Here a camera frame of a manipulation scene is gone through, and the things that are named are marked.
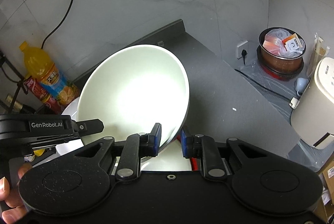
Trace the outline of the person left hand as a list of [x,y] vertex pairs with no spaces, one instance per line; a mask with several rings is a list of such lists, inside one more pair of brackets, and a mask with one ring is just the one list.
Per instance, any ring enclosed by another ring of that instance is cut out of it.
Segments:
[[9,207],[8,210],[2,212],[2,219],[5,223],[15,223],[28,213],[18,188],[10,188],[9,181],[5,177],[1,178],[1,201],[4,201]]

